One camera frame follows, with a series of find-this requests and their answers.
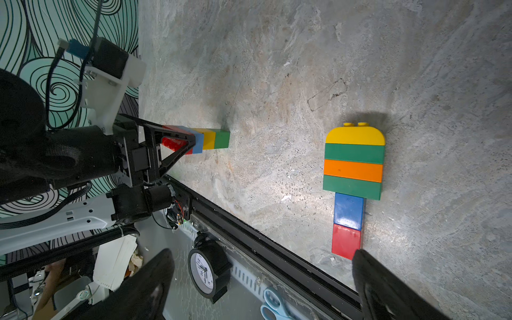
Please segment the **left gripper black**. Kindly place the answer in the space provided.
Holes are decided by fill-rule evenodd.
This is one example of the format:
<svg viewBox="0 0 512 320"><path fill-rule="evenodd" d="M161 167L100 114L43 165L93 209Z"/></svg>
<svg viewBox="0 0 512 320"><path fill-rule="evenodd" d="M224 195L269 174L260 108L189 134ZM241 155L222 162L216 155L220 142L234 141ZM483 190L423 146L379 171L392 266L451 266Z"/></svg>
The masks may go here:
<svg viewBox="0 0 512 320"><path fill-rule="evenodd" d="M97 126L49 131L39 94L13 73L1 71L1 203L76 186L118 174L127 185L152 183L195 146L194 134L138 117L117 116L117 133ZM134 125L142 127L151 149L140 145ZM165 159L164 138L184 142Z"/></svg>

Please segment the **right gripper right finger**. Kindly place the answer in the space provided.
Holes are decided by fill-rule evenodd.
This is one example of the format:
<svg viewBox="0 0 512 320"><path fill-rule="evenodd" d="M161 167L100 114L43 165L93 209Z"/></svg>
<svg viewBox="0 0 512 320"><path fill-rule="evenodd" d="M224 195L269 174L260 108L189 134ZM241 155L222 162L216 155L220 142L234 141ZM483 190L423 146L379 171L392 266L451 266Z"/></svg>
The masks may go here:
<svg viewBox="0 0 512 320"><path fill-rule="evenodd" d="M365 250L358 249L352 273L365 319L447 319Z"/></svg>

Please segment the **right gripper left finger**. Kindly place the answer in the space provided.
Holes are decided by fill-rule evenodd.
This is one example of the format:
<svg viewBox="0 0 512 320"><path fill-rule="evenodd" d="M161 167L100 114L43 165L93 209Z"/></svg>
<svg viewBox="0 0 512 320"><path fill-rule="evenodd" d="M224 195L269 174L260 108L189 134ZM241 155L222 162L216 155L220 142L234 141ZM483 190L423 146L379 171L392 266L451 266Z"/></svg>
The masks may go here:
<svg viewBox="0 0 512 320"><path fill-rule="evenodd" d="M106 300L78 319L163 319L175 269L170 249L163 249Z"/></svg>

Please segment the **red long lego brick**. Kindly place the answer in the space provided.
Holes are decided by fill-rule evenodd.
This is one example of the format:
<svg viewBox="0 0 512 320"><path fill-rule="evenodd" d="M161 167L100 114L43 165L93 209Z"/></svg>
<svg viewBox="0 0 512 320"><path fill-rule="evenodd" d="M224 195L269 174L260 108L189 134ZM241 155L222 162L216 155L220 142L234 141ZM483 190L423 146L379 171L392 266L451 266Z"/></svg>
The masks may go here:
<svg viewBox="0 0 512 320"><path fill-rule="evenodd" d="M184 126L176 126L176 125L164 125L165 128L167 129L172 129L172 130L175 130L175 131L179 131L181 133L190 133L192 135L195 135L195 131L193 129L190 129L188 127L184 127ZM180 139L176 139L176 138L164 138L163 139L163 145L172 150L172 151L177 151L179 149L181 149L184 145L185 145L185 141L184 140L180 140Z"/></svg>

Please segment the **light blue long lego brick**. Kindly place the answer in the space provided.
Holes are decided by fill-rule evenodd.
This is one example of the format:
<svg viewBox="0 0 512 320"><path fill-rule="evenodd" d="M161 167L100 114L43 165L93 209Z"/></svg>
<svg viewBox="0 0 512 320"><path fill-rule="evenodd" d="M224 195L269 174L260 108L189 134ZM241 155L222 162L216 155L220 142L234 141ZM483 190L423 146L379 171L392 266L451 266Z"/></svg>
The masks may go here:
<svg viewBox="0 0 512 320"><path fill-rule="evenodd" d="M192 129L192 128L188 128L188 127L184 127L184 126L178 126L178 128L194 135L194 137L195 137L195 145L190 151L187 152L187 155L203 153L204 134L198 132L196 129Z"/></svg>

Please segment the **yellow square lego brick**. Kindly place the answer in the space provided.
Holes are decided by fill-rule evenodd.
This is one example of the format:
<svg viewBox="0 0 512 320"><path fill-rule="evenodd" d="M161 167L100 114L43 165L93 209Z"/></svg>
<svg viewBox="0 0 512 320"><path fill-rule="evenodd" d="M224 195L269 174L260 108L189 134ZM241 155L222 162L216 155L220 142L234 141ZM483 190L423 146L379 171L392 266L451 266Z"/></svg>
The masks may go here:
<svg viewBox="0 0 512 320"><path fill-rule="evenodd" d="M204 144L203 150L212 150L215 149L215 132L212 129L204 129L204 128L194 128L198 132L204 134Z"/></svg>

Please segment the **red square lego brick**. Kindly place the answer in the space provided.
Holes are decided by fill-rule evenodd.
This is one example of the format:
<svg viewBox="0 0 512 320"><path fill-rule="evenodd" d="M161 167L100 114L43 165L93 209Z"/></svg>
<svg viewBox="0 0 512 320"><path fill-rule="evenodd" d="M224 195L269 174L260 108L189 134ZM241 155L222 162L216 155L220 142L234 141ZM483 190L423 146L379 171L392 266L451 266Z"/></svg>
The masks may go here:
<svg viewBox="0 0 512 320"><path fill-rule="evenodd" d="M361 249L362 233L342 225L333 225L331 252L352 260L355 252Z"/></svg>

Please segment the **light green square lego brick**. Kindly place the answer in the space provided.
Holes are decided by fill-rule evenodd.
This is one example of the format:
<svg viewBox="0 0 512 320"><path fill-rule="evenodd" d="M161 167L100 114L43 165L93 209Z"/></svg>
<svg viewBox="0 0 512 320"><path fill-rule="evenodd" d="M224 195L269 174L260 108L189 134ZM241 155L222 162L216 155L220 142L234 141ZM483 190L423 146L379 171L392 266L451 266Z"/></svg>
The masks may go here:
<svg viewBox="0 0 512 320"><path fill-rule="evenodd" d="M215 129L215 149L227 149L229 147L230 132L222 129Z"/></svg>

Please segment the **blue square lego brick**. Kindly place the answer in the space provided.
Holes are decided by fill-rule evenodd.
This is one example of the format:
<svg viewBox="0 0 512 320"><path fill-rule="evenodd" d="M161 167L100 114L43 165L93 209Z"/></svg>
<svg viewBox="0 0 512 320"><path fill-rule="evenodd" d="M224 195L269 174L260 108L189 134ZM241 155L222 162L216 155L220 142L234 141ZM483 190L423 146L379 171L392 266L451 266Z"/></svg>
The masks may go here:
<svg viewBox="0 0 512 320"><path fill-rule="evenodd" d="M362 230L365 199L342 193L335 194L333 222L350 229Z"/></svg>

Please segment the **green long lego brick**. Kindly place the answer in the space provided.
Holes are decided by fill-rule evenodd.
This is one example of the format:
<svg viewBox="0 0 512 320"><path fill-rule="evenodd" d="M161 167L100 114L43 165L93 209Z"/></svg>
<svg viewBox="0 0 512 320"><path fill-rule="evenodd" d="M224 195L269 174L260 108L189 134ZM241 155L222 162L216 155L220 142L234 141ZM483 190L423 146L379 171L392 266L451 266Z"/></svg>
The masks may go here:
<svg viewBox="0 0 512 320"><path fill-rule="evenodd" d="M381 199L381 184L371 181L324 175L323 189L376 201Z"/></svg>
<svg viewBox="0 0 512 320"><path fill-rule="evenodd" d="M325 159L357 163L384 164L383 145L325 144Z"/></svg>

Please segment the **orange lego brick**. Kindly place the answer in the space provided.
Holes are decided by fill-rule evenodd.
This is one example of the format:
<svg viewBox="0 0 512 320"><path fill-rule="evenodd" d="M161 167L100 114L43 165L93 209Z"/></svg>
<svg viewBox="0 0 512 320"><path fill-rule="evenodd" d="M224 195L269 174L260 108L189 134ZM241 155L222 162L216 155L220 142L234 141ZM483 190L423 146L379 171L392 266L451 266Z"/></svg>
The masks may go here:
<svg viewBox="0 0 512 320"><path fill-rule="evenodd" d="M324 175L381 183L383 165L326 159Z"/></svg>

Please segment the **yellow half-round lego brick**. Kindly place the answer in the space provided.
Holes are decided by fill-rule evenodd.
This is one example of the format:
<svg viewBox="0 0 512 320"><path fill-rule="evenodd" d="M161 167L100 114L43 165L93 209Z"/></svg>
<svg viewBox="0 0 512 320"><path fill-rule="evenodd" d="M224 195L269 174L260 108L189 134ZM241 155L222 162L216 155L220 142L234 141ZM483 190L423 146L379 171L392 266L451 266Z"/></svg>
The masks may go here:
<svg viewBox="0 0 512 320"><path fill-rule="evenodd" d="M386 144L384 134L369 125L337 127L328 133L325 142L342 145L385 146Z"/></svg>

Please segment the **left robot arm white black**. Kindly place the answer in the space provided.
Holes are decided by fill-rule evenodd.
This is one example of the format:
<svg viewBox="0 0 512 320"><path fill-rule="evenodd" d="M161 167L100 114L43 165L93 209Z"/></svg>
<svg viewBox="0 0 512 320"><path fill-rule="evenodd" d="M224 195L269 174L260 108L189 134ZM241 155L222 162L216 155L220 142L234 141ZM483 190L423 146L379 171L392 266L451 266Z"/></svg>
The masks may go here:
<svg viewBox="0 0 512 320"><path fill-rule="evenodd" d="M131 223L174 202L156 185L194 148L192 133L113 113L105 124L49 130L27 82L1 72L1 202L66 188L55 208L1 221L1 253L59 237Z"/></svg>

